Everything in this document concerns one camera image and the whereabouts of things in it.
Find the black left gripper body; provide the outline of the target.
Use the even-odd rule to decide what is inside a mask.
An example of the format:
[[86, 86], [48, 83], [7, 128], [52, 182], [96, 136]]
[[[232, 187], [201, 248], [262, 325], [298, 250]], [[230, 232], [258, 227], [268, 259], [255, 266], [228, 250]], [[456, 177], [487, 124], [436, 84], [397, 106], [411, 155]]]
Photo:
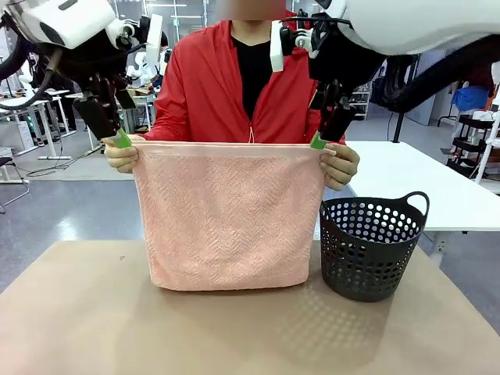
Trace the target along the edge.
[[127, 88], [125, 78], [130, 34], [99, 32], [74, 49], [50, 43], [37, 46], [37, 79], [49, 88], [67, 89], [71, 80], [83, 92], [114, 95]]

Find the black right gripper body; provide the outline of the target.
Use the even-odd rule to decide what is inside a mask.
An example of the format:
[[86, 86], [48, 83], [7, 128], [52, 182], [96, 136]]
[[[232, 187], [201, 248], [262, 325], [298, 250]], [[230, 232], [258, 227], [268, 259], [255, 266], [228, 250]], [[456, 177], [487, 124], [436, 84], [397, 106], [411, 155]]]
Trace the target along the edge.
[[312, 24], [309, 77], [318, 82], [363, 85], [371, 80], [387, 56], [348, 39], [337, 22], [317, 20]]

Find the pink terry towel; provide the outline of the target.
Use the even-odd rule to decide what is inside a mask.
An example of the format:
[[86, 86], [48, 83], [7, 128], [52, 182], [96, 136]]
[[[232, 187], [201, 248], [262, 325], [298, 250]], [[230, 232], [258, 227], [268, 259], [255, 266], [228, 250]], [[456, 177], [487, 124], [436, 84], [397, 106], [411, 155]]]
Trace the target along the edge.
[[134, 147], [154, 285], [235, 291], [307, 280], [324, 189], [318, 150], [168, 141]]

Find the black perforated plastic basket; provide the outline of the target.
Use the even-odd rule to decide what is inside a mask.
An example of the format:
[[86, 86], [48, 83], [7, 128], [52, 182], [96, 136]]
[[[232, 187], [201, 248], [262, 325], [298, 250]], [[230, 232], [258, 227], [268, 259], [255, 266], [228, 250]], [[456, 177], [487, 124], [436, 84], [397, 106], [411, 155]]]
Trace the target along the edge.
[[323, 281], [358, 302], [391, 297], [423, 232], [430, 199], [422, 191], [401, 198], [354, 197], [320, 204]]

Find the person's right forearm red sleeve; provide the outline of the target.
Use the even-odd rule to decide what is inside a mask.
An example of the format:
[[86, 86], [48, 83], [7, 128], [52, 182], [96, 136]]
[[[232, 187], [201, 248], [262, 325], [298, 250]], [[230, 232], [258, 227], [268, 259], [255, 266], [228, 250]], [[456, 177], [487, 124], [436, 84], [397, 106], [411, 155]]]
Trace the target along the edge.
[[156, 116], [147, 141], [191, 141], [188, 110], [183, 94], [165, 91], [155, 101]]

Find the person's right hand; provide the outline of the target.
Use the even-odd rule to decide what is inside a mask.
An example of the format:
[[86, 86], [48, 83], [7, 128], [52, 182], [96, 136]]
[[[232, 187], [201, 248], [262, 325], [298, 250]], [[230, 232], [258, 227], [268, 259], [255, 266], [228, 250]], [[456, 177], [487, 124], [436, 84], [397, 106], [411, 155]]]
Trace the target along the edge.
[[102, 143], [108, 164], [118, 173], [132, 173], [138, 161], [138, 150], [134, 146], [119, 148], [110, 137], [103, 138]]

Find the person's left hand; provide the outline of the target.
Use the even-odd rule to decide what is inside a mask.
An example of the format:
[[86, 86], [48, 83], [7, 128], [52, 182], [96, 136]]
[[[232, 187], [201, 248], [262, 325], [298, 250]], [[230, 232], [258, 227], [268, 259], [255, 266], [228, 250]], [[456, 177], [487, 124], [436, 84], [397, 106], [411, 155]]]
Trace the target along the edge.
[[341, 191], [357, 174], [359, 155], [347, 145], [329, 143], [320, 154], [320, 169], [325, 186]]

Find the wooden shoe rack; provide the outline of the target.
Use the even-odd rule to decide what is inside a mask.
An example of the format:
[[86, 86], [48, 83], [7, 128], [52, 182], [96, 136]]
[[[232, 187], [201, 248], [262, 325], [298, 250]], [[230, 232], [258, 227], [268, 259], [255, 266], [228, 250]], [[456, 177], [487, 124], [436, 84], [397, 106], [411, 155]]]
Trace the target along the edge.
[[355, 108], [354, 120], [365, 120], [367, 117], [370, 98], [372, 93], [371, 83], [367, 83], [357, 87], [351, 98], [349, 99], [350, 106]]

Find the black tripod pole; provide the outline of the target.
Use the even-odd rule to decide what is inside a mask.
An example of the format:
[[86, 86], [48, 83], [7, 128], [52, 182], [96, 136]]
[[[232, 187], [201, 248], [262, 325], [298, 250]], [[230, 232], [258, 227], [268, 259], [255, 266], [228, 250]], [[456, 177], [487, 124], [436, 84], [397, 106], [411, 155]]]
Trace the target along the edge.
[[403, 112], [400, 112], [398, 114], [398, 120], [397, 120], [396, 127], [395, 127], [394, 137], [392, 139], [393, 143], [399, 143], [399, 138], [400, 138], [402, 124], [403, 124], [404, 119], [405, 119], [405, 114]]

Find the white desk with green light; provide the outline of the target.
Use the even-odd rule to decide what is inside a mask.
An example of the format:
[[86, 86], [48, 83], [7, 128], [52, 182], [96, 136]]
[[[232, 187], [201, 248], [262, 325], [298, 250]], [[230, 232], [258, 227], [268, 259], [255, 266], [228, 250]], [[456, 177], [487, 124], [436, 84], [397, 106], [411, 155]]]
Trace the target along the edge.
[[[37, 160], [62, 160], [63, 162], [65, 162], [72, 159], [71, 156], [63, 154], [63, 138], [75, 134], [76, 131], [69, 131], [67, 118], [61, 103], [62, 97], [58, 96], [58, 94], [62, 93], [65, 94], [67, 93], [67, 91], [56, 91], [50, 100], [39, 100], [22, 109], [13, 110], [13, 107], [16, 105], [22, 105], [26, 101], [25, 98], [11, 98], [0, 102], [0, 104], [5, 106], [5, 109], [0, 108], [0, 119], [14, 117], [16, 120], [18, 120], [20, 115], [27, 114], [31, 118], [31, 122], [35, 127], [37, 141], [40, 141], [40, 144], [42, 144], [43, 141], [47, 141], [47, 144], [45, 145], [45, 151], [49, 151], [49, 154], [39, 155], [37, 157]], [[60, 126], [58, 123], [58, 119], [56, 118], [56, 114], [52, 110], [52, 102], [56, 102], [59, 105], [59, 109], [62, 113], [62, 120], [66, 131], [63, 134], [60, 132]], [[50, 116], [50, 118], [52, 119], [53, 128], [57, 133], [57, 137], [59, 140], [59, 152], [56, 152], [55, 150], [54, 141], [52, 138], [53, 131], [50, 127], [48, 116]]]

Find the black office chair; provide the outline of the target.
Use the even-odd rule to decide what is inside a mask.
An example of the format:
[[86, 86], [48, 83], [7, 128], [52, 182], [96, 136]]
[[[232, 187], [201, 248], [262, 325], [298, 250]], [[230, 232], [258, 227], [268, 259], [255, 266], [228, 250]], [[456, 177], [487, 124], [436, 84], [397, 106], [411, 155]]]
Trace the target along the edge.
[[[11, 167], [17, 175], [16, 179], [11, 179], [7, 167]], [[30, 194], [30, 181], [24, 178], [12, 157], [0, 156], [0, 186], [1, 185], [20, 185], [24, 191], [8, 201], [0, 200], [0, 215], [6, 214], [6, 206]]]

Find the white side table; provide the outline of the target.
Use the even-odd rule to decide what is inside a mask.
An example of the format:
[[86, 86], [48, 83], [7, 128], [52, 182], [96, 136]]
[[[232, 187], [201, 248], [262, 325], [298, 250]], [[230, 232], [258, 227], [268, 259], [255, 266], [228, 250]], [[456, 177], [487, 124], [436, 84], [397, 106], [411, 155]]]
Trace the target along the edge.
[[453, 232], [500, 232], [500, 197], [404, 142], [348, 141], [360, 156], [349, 185], [357, 196], [430, 199], [425, 226], [435, 238], [430, 258], [441, 263]]

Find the black trolley cart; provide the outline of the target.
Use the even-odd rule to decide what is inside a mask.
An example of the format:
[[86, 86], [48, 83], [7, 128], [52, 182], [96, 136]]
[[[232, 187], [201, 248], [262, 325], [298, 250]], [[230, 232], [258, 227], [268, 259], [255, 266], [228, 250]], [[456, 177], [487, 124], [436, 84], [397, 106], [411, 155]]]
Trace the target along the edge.
[[482, 177], [500, 181], [500, 124], [494, 138], [491, 137], [495, 124], [496, 112], [481, 112], [477, 116], [460, 114], [455, 119], [452, 133], [452, 145], [447, 152], [446, 166], [464, 177], [473, 180], [480, 171], [489, 141], [491, 146]]

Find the blue cloth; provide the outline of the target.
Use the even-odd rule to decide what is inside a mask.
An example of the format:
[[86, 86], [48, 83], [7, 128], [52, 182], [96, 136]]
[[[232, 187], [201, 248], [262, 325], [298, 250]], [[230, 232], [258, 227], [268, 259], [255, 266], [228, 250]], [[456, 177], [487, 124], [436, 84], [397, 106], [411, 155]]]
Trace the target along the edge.
[[462, 87], [455, 91], [451, 104], [460, 112], [479, 110], [487, 107], [491, 92], [482, 86]]

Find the white step ladder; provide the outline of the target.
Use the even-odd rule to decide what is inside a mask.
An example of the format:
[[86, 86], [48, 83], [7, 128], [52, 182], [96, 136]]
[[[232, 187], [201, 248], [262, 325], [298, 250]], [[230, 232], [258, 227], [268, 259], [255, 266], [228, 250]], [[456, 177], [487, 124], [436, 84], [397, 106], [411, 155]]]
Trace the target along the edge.
[[491, 150], [493, 148], [500, 148], [500, 137], [498, 137], [498, 131], [500, 130], [500, 111], [496, 112], [495, 120], [493, 122], [491, 133], [486, 143], [486, 148], [484, 150], [483, 156], [480, 160], [480, 164], [477, 170], [477, 175], [474, 179], [476, 184], [480, 184], [482, 177], [484, 175], [484, 171], [486, 169], [486, 165], [488, 164], [489, 156], [491, 154]]

